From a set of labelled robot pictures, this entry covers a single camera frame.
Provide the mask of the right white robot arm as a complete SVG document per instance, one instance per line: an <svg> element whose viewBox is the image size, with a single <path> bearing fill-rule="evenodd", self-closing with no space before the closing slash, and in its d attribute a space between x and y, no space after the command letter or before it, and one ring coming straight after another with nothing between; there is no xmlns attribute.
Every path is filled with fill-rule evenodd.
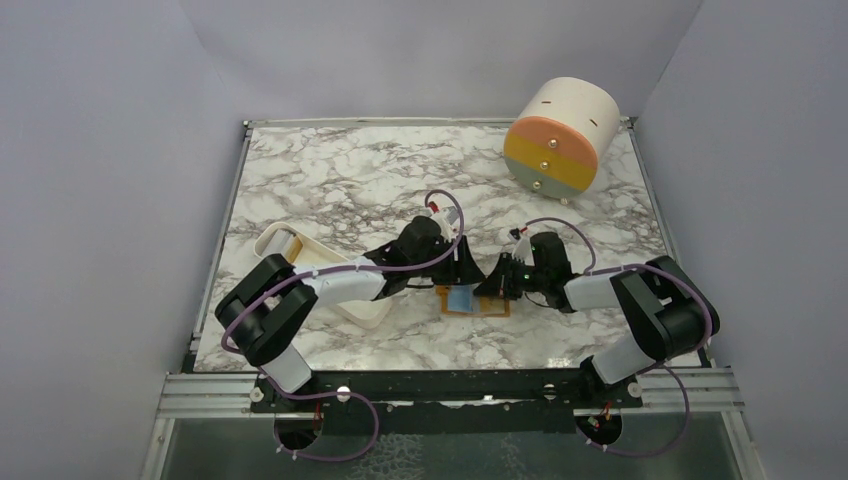
<svg viewBox="0 0 848 480"><path fill-rule="evenodd" d="M532 261L504 253L474 296L517 300L541 294L549 308L564 314L618 309L629 331L580 364L579 398L600 407L617 392L617 383L699 350L720 329L715 308L678 263L664 255L600 273L577 274L554 232L527 241Z"/></svg>

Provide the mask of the yellow leather card holder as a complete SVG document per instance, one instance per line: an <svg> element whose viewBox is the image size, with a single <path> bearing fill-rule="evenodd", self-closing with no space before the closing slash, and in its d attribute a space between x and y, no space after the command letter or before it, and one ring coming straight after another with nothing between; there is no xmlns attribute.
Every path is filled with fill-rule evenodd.
<svg viewBox="0 0 848 480"><path fill-rule="evenodd" d="M509 317L510 301L497 297L478 297L474 285L437 286L441 299L441 313L454 317Z"/></svg>

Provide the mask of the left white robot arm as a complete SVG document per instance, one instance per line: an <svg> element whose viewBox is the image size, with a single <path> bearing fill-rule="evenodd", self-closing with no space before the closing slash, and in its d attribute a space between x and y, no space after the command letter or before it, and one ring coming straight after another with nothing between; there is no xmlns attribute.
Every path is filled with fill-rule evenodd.
<svg viewBox="0 0 848 480"><path fill-rule="evenodd" d="M484 274L465 235L451 240L433 219L416 216L399 236L352 260L295 266L280 253L263 258L214 309L222 344L276 384L276 396L298 411L313 401L312 370L293 345L309 314L348 301L373 302L407 288L413 278L435 285L472 285Z"/></svg>

